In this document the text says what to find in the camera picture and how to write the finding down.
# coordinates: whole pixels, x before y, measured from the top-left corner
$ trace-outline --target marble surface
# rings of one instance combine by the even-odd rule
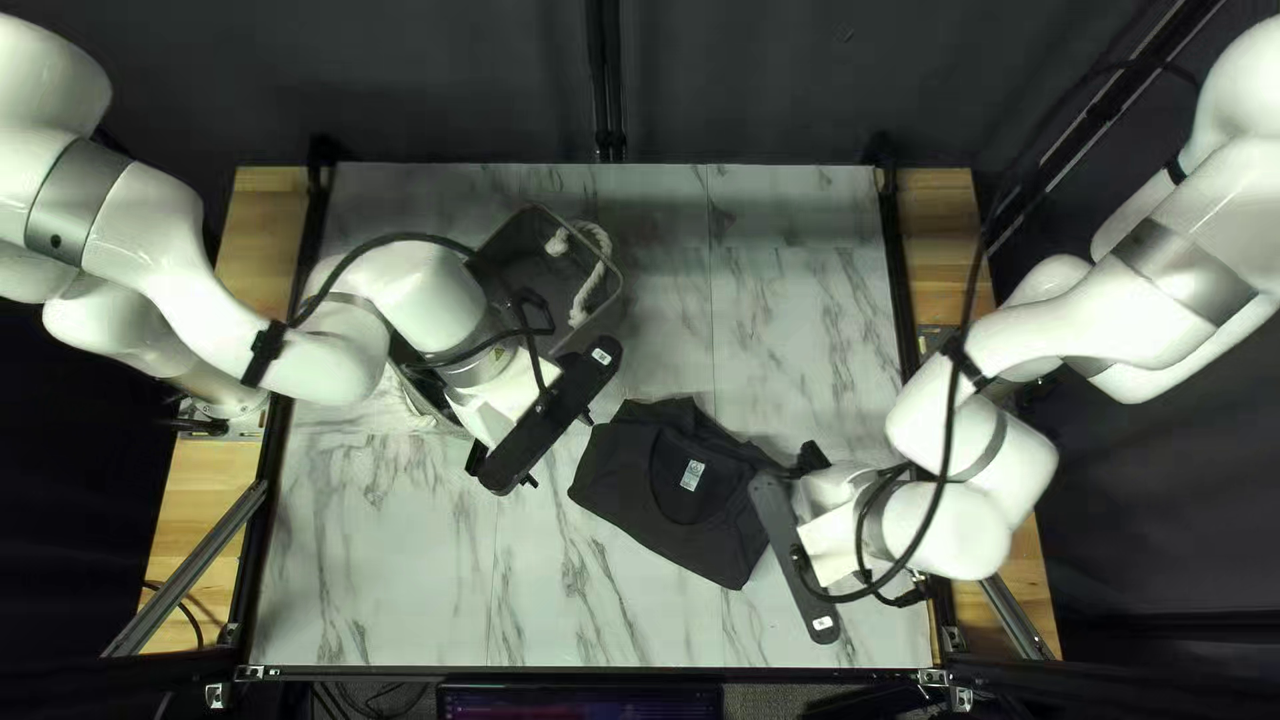
[[[692,396],[780,460],[805,439],[832,459],[892,459],[881,428],[897,357],[870,169],[348,164],[323,254],[407,228],[479,246],[529,201],[596,220],[618,246],[625,356],[598,421],[623,398]],[[931,662],[923,606],[842,606],[844,637],[818,646],[772,553],[728,591],[582,510],[566,491],[589,434],[566,432],[534,469],[541,487],[494,497],[462,470],[470,443],[413,415],[390,372],[356,406],[298,402],[252,661]]]

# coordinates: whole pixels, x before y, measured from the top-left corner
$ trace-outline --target cable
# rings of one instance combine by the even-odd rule
[[[292,320],[289,320],[288,327],[297,329],[298,327],[302,325],[302,323],[306,323],[311,318],[311,315],[316,311],[316,309],[320,307],[320,304],[324,302],[324,299],[329,296],[329,292],[333,290],[333,286],[337,284],[338,278],[342,277],[342,273],[344,273],[347,268],[349,268],[356,260],[358,260],[362,255],[365,255],[371,250],[376,250],[379,247],[390,245],[393,242],[426,242],[430,245],[438,245],[447,250],[452,250],[468,260],[475,260],[477,264],[481,265],[488,264],[484,260],[484,258],[481,258],[480,254],[477,254],[475,250],[471,250],[470,247],[462,245],[456,240],[449,240],[447,237],[442,237],[438,234],[411,232],[411,231],[380,234],[372,240],[367,240],[360,243],[351,252],[344,255],[343,259],[339,260],[337,265],[334,265],[333,270],[329,272],[329,277],[326,277],[324,283],[320,284],[320,290],[306,304],[306,307],[303,307],[301,313],[298,313]],[[517,304],[516,293],[507,283],[507,279],[502,275],[502,273],[497,272],[495,269],[492,268],[489,269],[493,270],[494,281],[498,282],[498,286],[502,288],[502,292],[506,293],[507,309],[511,310],[511,314],[515,316],[516,324],[520,327],[521,331],[520,334],[525,337],[525,346],[529,348],[529,361],[532,365],[534,382],[538,384],[538,397],[540,400],[543,396],[547,395],[547,383],[543,379],[543,368],[541,363],[538,359],[538,343],[534,341],[535,333],[529,327],[529,320],[525,318],[525,311]]]
[[[876,487],[869,491],[865,502],[863,502],[861,509],[858,511],[858,521],[854,524],[854,537],[858,538],[858,541],[854,542],[854,553],[858,557],[858,578],[861,579],[864,583],[867,583],[870,579],[870,570],[867,569],[867,560],[863,553],[863,543],[860,542],[863,537],[863,525],[867,523],[867,516],[870,515],[870,510],[876,505],[876,501],[878,501],[879,497],[884,495],[884,491],[887,491],[893,486],[893,479],[901,475],[904,471],[906,471],[906,469],[910,466],[911,466],[910,462],[902,462],[900,465],[895,465],[892,468],[877,471],[877,479],[874,480]],[[881,593],[879,589],[874,591],[872,593],[872,597],[874,597],[876,600],[881,601],[884,605],[888,605],[890,607],[909,607],[911,605],[915,605],[916,602],[925,600],[928,594],[924,592],[923,588],[913,587],[911,589],[904,592],[897,597],[892,598],[884,597],[884,594]]]
[[[495,333],[495,334],[492,334],[492,336],[486,337],[485,340],[480,341],[479,343],[474,345],[472,347],[468,347],[466,350],[461,350],[458,352],[454,352],[453,355],[445,355],[444,357],[433,357],[430,360],[425,360],[424,359],[424,360],[421,360],[419,363],[408,363],[408,364],[406,364],[406,368],[408,368],[411,370],[434,370],[436,368],[447,368],[449,365],[456,365],[458,363],[462,363],[463,360],[470,360],[471,357],[475,357],[476,355],[480,355],[485,350],[489,350],[490,347],[498,345],[499,342],[502,342],[502,341],[504,341],[507,338],[518,337],[518,336],[522,336],[522,334],[549,336],[549,334],[552,334],[554,332],[556,331],[550,329],[550,328],[534,328],[534,329],[529,331],[529,333],[525,333],[525,331],[518,329],[518,328],[517,329],[511,329],[511,331],[503,331],[500,333]]]
[[[407,705],[392,712],[385,712],[383,710],[374,707],[371,705],[372,701],[403,688],[404,683],[387,683],[378,692],[369,696],[367,698],[365,698],[362,703],[360,703],[365,706],[364,710],[361,710],[360,706],[356,703],[356,700],[351,697],[351,692],[346,688],[346,685],[338,683],[335,687],[338,688],[338,694],[342,697],[343,703],[347,705],[347,707],[349,707],[351,710],[356,711],[357,715],[367,717],[369,720],[394,720],[396,717],[402,717],[407,715],[408,711],[417,707],[417,703],[422,702],[422,698],[426,697],[426,691],[431,688],[430,684],[422,683],[422,687],[419,689],[417,694],[413,696],[413,700],[411,700]]]
[[[1094,68],[1092,70],[1088,70],[1083,76],[1080,76],[1079,79],[1076,79],[1074,83],[1071,83],[1071,86],[1068,87],[1057,97],[1057,100],[1055,100],[1053,104],[1050,105],[1050,108],[1047,110],[1044,110],[1044,113],[1039,117],[1039,119],[1036,120],[1036,124],[1032,127],[1032,131],[1027,136],[1027,141],[1023,142],[1021,147],[1018,149],[1018,152],[1014,154],[1014,156],[1012,156],[1012,159],[1010,159],[1009,164],[1005,165],[1005,168],[1001,170],[1000,176],[1004,179],[1004,182],[1009,182],[1011,184],[1010,181],[1014,177],[1012,173],[1018,169],[1018,165],[1020,165],[1023,163],[1024,156],[1028,152],[1030,152],[1032,149],[1036,146],[1036,143],[1041,140],[1041,136],[1044,135],[1044,131],[1048,129],[1048,126],[1059,117],[1059,114],[1061,114],[1062,109],[1066,108],[1066,105],[1071,100],[1074,100],[1076,95],[1079,95],[1080,92],[1083,92],[1084,90],[1087,90],[1089,87],[1089,85],[1094,79],[1098,79],[1100,77],[1103,77],[1103,76],[1114,74],[1114,73],[1116,73],[1119,70],[1128,70],[1128,69],[1142,68],[1142,67],[1151,67],[1151,68],[1165,70],[1171,77],[1183,81],[1184,83],[1187,83],[1188,86],[1190,86],[1192,90],[1194,90],[1197,94],[1199,94],[1201,83],[1199,83],[1198,79],[1196,79],[1196,76],[1192,74],[1190,70],[1188,70],[1187,68],[1183,68],[1181,65],[1175,65],[1172,63],[1165,63],[1165,61],[1160,61],[1160,60],[1156,60],[1156,59],[1124,60],[1124,61],[1120,61],[1120,63],[1110,63],[1110,64],[1102,65],[1101,68]],[[1091,110],[1094,109],[1094,106],[1096,106],[1094,102],[1089,102],[1084,108],[1083,111],[1084,113],[1089,113]],[[1009,192],[1010,197],[1007,197],[1007,199],[1006,197],[1001,197],[1002,195],[1004,195],[1002,192],[997,192],[993,196],[993,200],[991,202],[991,217],[988,218],[988,224],[996,217],[1001,215],[1001,210],[1002,210],[1005,202],[1007,202],[1009,200],[1012,200],[1014,192],[1010,191]],[[1021,214],[1025,215],[1025,214],[1030,213],[1032,209],[1036,206],[1036,204],[1038,204],[1041,201],[1041,199],[1043,199],[1043,197],[1044,197],[1044,192],[1041,191],[1041,192],[1038,192],[1036,195],[1036,197],[1033,197],[1032,200],[1028,200],[1027,205],[1023,206]],[[1002,242],[995,243],[991,247],[991,252],[995,254],[997,250],[1000,250],[1000,247],[1002,245],[1004,245]]]
[[[977,295],[978,288],[978,270],[982,268],[983,258],[983,238],[986,237],[986,229],[978,231],[978,242],[974,243],[973,261],[969,265],[969,278],[965,281],[964,291],[964,309],[960,311],[960,343],[964,347],[965,336],[969,333],[969,320],[973,315],[973,299]],[[855,600],[861,600],[864,597],[870,597],[874,592],[883,588],[892,580],[902,569],[906,568],[908,561],[915,555],[915,551],[924,542],[924,534],[933,523],[933,516],[938,511],[938,505],[942,503],[942,491],[947,487],[947,471],[951,468],[951,439],[955,424],[955,402],[956,402],[956,388],[960,384],[960,364],[951,364],[950,379],[947,382],[947,409],[943,418],[943,430],[942,430],[942,471],[937,478],[936,487],[933,489],[933,496],[929,498],[929,506],[924,510],[924,518],[920,520],[920,527],[916,528],[915,536],[911,537],[911,542],[908,543],[906,550],[904,550],[879,578],[869,582],[865,587],[859,588],[854,592],[844,594],[829,594],[818,588],[814,588],[809,583],[809,578],[803,570],[806,569],[808,556],[804,555],[804,548],[800,548],[800,555],[794,559],[797,565],[800,582],[804,584],[805,589],[818,600],[823,600],[831,603],[854,602]],[[859,534],[854,538],[855,552],[858,546],[861,543],[863,538]]]
[[[1142,65],[1149,65],[1149,67],[1155,67],[1155,68],[1158,68],[1158,69],[1162,69],[1162,70],[1169,70],[1169,73],[1171,76],[1176,77],[1178,79],[1181,79],[1183,82],[1187,82],[1197,92],[1199,91],[1199,82],[1196,79],[1196,76],[1193,76],[1185,68],[1174,65],[1171,63],[1158,61],[1158,60],[1137,59],[1137,60],[1125,60],[1125,61],[1121,61],[1121,63],[1111,63],[1108,65],[1103,65],[1101,68],[1092,69],[1092,70],[1087,72],[1084,76],[1082,76],[1080,79],[1075,81],[1075,83],[1070,88],[1068,88],[1066,92],[1064,92],[1061,96],[1059,96],[1059,99],[1053,102],[1053,105],[1051,105],[1050,109],[1037,122],[1036,127],[1033,128],[1033,132],[1030,132],[1028,135],[1027,141],[1023,143],[1023,146],[1019,149],[1019,151],[1010,160],[1009,165],[1001,172],[1001,184],[1000,184],[1000,187],[996,191],[995,201],[991,204],[992,213],[987,217],[987,219],[982,223],[982,225],[978,229],[978,241],[974,245],[973,260],[969,264],[969,277],[965,281],[964,306],[961,309],[960,328],[957,331],[959,332],[960,347],[964,347],[965,337],[969,333],[969,323],[970,323],[970,319],[973,316],[973,301],[974,301],[974,296],[977,295],[978,273],[979,273],[979,270],[982,268],[983,254],[984,254],[984,250],[986,250],[986,246],[987,246],[987,241],[988,241],[989,234],[991,234],[991,224],[995,220],[995,218],[997,215],[1000,215],[1000,210],[1005,205],[1005,202],[1009,199],[1011,199],[1011,196],[1012,196],[1012,188],[1011,188],[1011,186],[1012,186],[1012,181],[1014,181],[1014,177],[1015,177],[1014,170],[1023,161],[1023,156],[1027,155],[1030,151],[1032,147],[1034,147],[1036,142],[1044,133],[1044,129],[1057,117],[1057,114],[1062,110],[1062,108],[1071,99],[1074,99],[1080,91],[1083,91],[1085,87],[1088,87],[1089,82],[1092,82],[1093,79],[1096,79],[1096,78],[1098,78],[1098,77],[1101,77],[1103,74],[1107,74],[1107,73],[1115,73],[1116,70],[1123,70],[1123,69],[1129,69],[1129,68],[1142,67]],[[1028,204],[1023,209],[1023,214],[1029,213],[1034,208],[1036,202],[1038,202],[1039,199],[1043,197],[1043,195],[1044,195],[1043,191],[1039,191],[1038,195],[1037,195],[1037,197],[1034,197],[1030,201],[1028,201]],[[863,521],[865,519],[865,512],[869,511],[868,509],[870,507],[872,502],[878,497],[878,495],[876,497],[868,497],[868,502],[863,506],[863,511],[859,512],[858,528],[855,529],[855,537],[854,537],[854,551],[855,551],[855,555],[859,559],[859,577],[864,580],[865,587],[863,587],[863,588],[860,588],[858,591],[850,592],[850,593],[844,593],[844,594],[828,594],[828,593],[826,593],[826,592],[823,592],[823,591],[820,591],[818,588],[814,588],[813,585],[810,585],[808,577],[803,571],[803,570],[806,569],[806,565],[808,565],[809,560],[808,560],[808,556],[804,555],[804,548],[801,547],[800,552],[799,552],[799,556],[794,557],[794,562],[795,562],[797,570],[801,570],[799,573],[800,580],[804,584],[805,589],[809,591],[810,594],[818,597],[819,600],[824,600],[824,601],[832,602],[832,603],[852,602],[855,600],[861,600],[861,598],[869,597],[869,596],[876,596],[882,602],[888,601],[888,598],[884,598],[879,593],[879,589],[882,587],[884,587],[886,584],[888,584],[888,582],[893,577],[896,577],[897,573],[900,573],[904,568],[906,568],[908,560],[911,557],[911,555],[915,553],[915,551],[919,548],[920,543],[924,541],[924,534],[928,530],[929,525],[933,523],[933,516],[937,514],[938,505],[942,502],[942,492],[946,489],[946,486],[947,486],[947,471],[950,470],[950,465],[951,465],[951,443],[952,443],[952,434],[954,434],[954,429],[955,429],[954,428],[954,424],[955,424],[955,398],[956,398],[956,389],[957,389],[959,382],[960,382],[960,365],[957,363],[952,363],[952,365],[951,365],[951,373],[950,373],[950,377],[948,377],[948,380],[947,380],[947,406],[946,406],[946,415],[945,415],[945,420],[943,420],[942,465],[941,465],[942,474],[938,475],[937,479],[934,480],[937,483],[937,486],[936,486],[936,488],[933,491],[933,496],[929,498],[929,505],[928,505],[928,507],[924,511],[924,518],[920,521],[920,527],[915,530],[915,536],[911,537],[911,542],[908,543],[906,550],[902,551],[902,553],[897,557],[897,560],[895,560],[890,565],[888,570],[886,570],[879,577],[879,579],[869,580],[869,573],[865,570],[865,566],[863,565],[863,534],[861,534],[861,525],[863,525]],[[881,487],[877,487],[873,492],[876,492],[876,493],[883,492],[883,489],[887,488],[888,486],[890,486],[888,480],[882,480]]]
[[[170,702],[173,702],[173,691],[165,691],[164,697],[160,698],[160,706],[156,707],[156,714],[151,716],[151,720],[160,720],[164,717],[164,711],[169,710]]]
[[[151,592],[160,592],[161,584],[163,583],[156,583],[154,580],[142,580],[142,587]],[[205,633],[200,629],[200,620],[196,620],[196,615],[192,614],[187,605],[180,600],[178,601],[178,610],[187,616],[187,621],[191,623],[191,629],[196,630],[196,650],[205,650]]]

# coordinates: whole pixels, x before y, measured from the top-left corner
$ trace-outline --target metal pole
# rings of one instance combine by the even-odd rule
[[[215,557],[227,547],[241,527],[253,515],[266,498],[268,483],[256,482],[246,489],[234,505],[223,515],[218,524],[182,561],[182,565],[169,575],[160,591],[129,620],[119,635],[106,646],[101,657],[122,657],[137,655],[151,639],[165,618],[173,612],[178,602],[191,592],[192,585],[205,573]]]
[[[1005,632],[1014,641],[1018,655],[1027,660],[1056,660],[1053,651],[1048,648],[1039,630],[1023,612],[1023,606],[1018,605],[1018,600],[1014,598],[1014,593],[1009,592],[1009,585],[1005,584],[998,573],[978,584],[982,585],[982,592],[991,601],[991,607],[996,611],[996,618],[1000,618],[1000,624],[1005,626]]]

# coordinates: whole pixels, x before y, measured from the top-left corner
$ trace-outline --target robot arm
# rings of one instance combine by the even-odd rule
[[[947,384],[952,364],[963,363],[947,468],[956,482],[943,491],[911,566],[957,579],[995,573],[1056,469],[1046,438],[978,395],[988,382],[1025,382],[1065,360],[1114,398],[1143,402],[1280,307],[1272,242],[1280,227],[1277,76],[1280,19],[1271,19],[1238,38],[1210,73],[1179,155],[1188,177],[1176,184],[1157,173],[1098,231],[1096,265],[1044,260],[1009,302],[972,325],[963,351],[936,355],[902,388],[888,438],[938,473]],[[849,479],[837,468],[827,482]],[[867,487],[800,528],[823,584],[856,568],[851,518]],[[868,555],[900,556],[932,493],[931,483],[884,493],[861,538]]]
[[[202,250],[198,196],[160,170],[82,140],[111,92],[101,68],[79,49],[0,15],[0,243],[6,243],[0,295],[46,301],[67,290],[79,268],[143,296],[188,352],[241,378],[269,320],[214,277]],[[288,331],[261,387],[329,405],[361,400],[381,377],[385,323],[424,352],[444,351],[467,338],[486,310],[458,258],[415,243],[361,258],[337,290],[367,302],[325,302],[306,325]],[[120,310],[127,293],[101,286],[79,292],[46,314],[56,334],[99,351],[131,345],[104,342],[101,331],[74,327],[77,318],[102,322],[102,310],[113,306],[104,300],[90,310],[90,295],[110,295]],[[170,365],[184,363],[178,355]]]
[[[0,14],[0,296],[54,300],[44,319],[64,342],[179,387],[200,380],[221,409],[260,397],[257,387],[324,405],[362,400],[381,378],[392,328],[436,359],[494,333],[495,311],[461,258],[393,242],[347,266],[305,323],[284,329],[257,387],[242,387],[271,323],[214,277],[198,196],[83,140],[111,88],[76,46]],[[337,261],[316,268],[312,292]],[[84,278],[73,283],[77,270]],[[515,341],[438,373],[460,421],[493,448],[535,405],[534,363],[544,382],[558,377]]]

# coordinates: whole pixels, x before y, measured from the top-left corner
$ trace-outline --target white label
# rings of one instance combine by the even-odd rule
[[[705,469],[707,464],[690,460],[689,465],[685,465],[685,475],[680,478],[680,487],[687,489],[689,492],[698,489],[698,480],[703,479],[703,470]]]

